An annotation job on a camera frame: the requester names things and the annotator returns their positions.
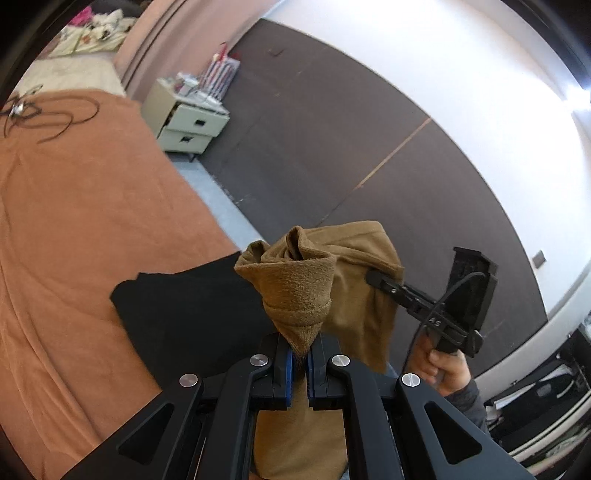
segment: power cord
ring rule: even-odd
[[[468,281],[470,281],[471,279],[473,279],[475,277],[486,277],[486,275],[482,272],[469,273],[464,278],[461,278],[460,280],[455,282],[451,287],[449,287],[449,289],[442,295],[442,297],[435,302],[435,305],[433,305],[433,308],[429,311],[427,316],[421,321],[421,324],[418,326],[417,331],[414,332],[413,339],[410,344],[410,348],[408,349],[407,356],[404,359],[404,364],[402,366],[402,373],[406,372],[406,369],[408,366],[408,360],[410,359],[410,356],[414,350],[415,344],[417,343],[418,336],[421,333],[421,331],[423,330],[423,328],[425,327],[426,323],[431,318],[431,315],[433,315],[433,313],[441,306],[441,304],[444,303],[458,288],[460,288],[462,285],[464,285],[465,283],[467,283]]]
[[[50,102],[60,102],[63,100],[79,100],[81,102],[87,102],[94,106],[94,112],[82,119],[75,119],[73,113],[67,111],[46,111],[41,108],[41,104],[50,103]],[[22,102],[20,105],[20,111],[14,113],[14,108],[17,106],[19,102]],[[24,100],[24,97],[19,97],[18,95],[13,96],[8,101],[9,107],[4,109],[0,112],[0,116],[5,116],[7,119],[4,122],[4,138],[8,138],[10,132],[13,127],[20,127],[20,128],[27,128],[27,129],[39,129],[39,128],[51,128],[51,127],[62,127],[62,129],[55,135],[51,135],[47,138],[39,140],[37,143],[42,144],[45,142],[49,142],[51,140],[55,140],[56,138],[60,137],[65,133],[73,125],[81,125],[86,122],[89,122],[93,118],[95,118],[100,112],[100,103],[90,96],[84,95],[61,95],[57,98],[50,98],[50,99],[43,99],[43,98],[35,98],[33,97],[31,100]],[[32,124],[30,120],[34,118],[40,118],[42,116],[62,116],[66,117],[65,121],[61,122],[47,122],[47,123],[37,123]]]

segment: black cable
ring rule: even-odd
[[[433,308],[429,311],[427,316],[421,321],[421,324],[418,326],[417,331],[414,332],[413,339],[410,344],[410,348],[408,349],[407,356],[404,359],[404,363],[402,365],[402,373],[403,374],[406,373],[406,368],[408,366],[408,360],[410,359],[410,356],[414,350],[415,344],[417,343],[419,333],[421,332],[421,330],[423,329],[425,324],[429,321],[429,319],[431,318],[431,315],[433,315],[435,310],[437,310],[441,306],[441,304],[444,303],[458,288],[460,288],[466,282],[468,282],[469,280],[471,280],[475,277],[486,277],[486,275],[484,275],[484,273],[482,273],[482,272],[469,273],[465,277],[463,277],[460,280],[458,280],[457,282],[455,282],[451,287],[449,287],[449,289],[442,295],[442,297],[435,302],[435,304],[433,305]]]
[[[33,100],[30,102],[25,102],[24,103],[24,109],[22,111],[22,114],[20,115],[11,115],[12,113],[12,109],[15,105],[16,102],[18,102],[20,100],[19,97],[13,97],[11,98],[12,100],[12,105],[6,109],[0,112],[0,116],[6,116],[7,119],[4,123],[4,138],[8,138],[11,130],[13,127],[21,127],[21,128],[27,128],[27,129],[39,129],[39,128],[48,128],[48,127],[63,127],[63,129],[61,131],[59,131],[56,135],[52,135],[50,137],[44,138],[42,140],[39,140],[37,143],[38,144],[42,144],[45,142],[49,142],[50,140],[55,140],[56,138],[58,138],[59,136],[63,135],[65,133],[66,130],[68,130],[71,126],[73,125],[80,125],[86,122],[89,122],[90,120],[92,120],[94,117],[96,117],[99,112],[100,112],[100,103],[95,100],[92,97],[87,97],[87,96],[80,96],[80,95],[64,95],[61,96],[59,98],[52,98],[52,99],[40,99],[40,100]],[[42,103],[50,103],[50,102],[58,102],[61,100],[81,100],[84,102],[88,102],[88,103],[92,103],[92,105],[95,107],[95,111],[94,113],[92,113],[91,116],[88,116],[87,118],[83,118],[81,120],[74,120],[74,115],[71,112],[65,112],[65,111],[56,111],[56,112],[50,112],[50,111],[44,111],[42,110],[42,108],[39,106]],[[33,112],[25,115],[25,112],[27,109],[33,109]],[[65,116],[68,118],[68,120],[64,123],[64,122],[53,122],[53,123],[45,123],[45,124],[37,124],[37,125],[30,125],[27,124],[26,122],[29,120],[32,120],[35,117],[38,116],[43,116],[43,115],[49,115],[49,116]]]

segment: pink curtain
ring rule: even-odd
[[[115,57],[130,98],[143,101],[154,80],[198,74],[223,42],[233,47],[277,0],[154,0]]]

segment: silver screw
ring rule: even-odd
[[[333,365],[336,365],[337,367],[346,367],[351,363],[351,360],[346,355],[335,355],[331,361],[333,362]]]
[[[195,374],[184,374],[180,380],[178,381],[178,383],[180,383],[182,386],[184,386],[185,388],[189,388],[189,387],[194,387],[195,385],[197,385],[197,382],[199,381],[197,375]]]
[[[267,363],[269,363],[269,357],[263,353],[258,353],[251,357],[251,365],[254,367],[264,367]]]
[[[407,387],[416,387],[421,383],[421,379],[415,374],[404,374],[402,376],[402,383]]]

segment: bed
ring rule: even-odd
[[[237,250],[120,84],[85,75],[101,90],[61,90],[89,86],[82,63],[49,74],[34,64],[19,89],[58,90],[35,101],[77,120],[98,104],[94,118],[50,141],[61,127],[0,140],[0,426],[37,480],[61,478],[159,393],[113,288]]]
[[[18,82],[16,90],[24,93],[43,85],[43,92],[89,88],[125,96],[112,63],[113,56],[112,53],[96,52],[35,60]]]

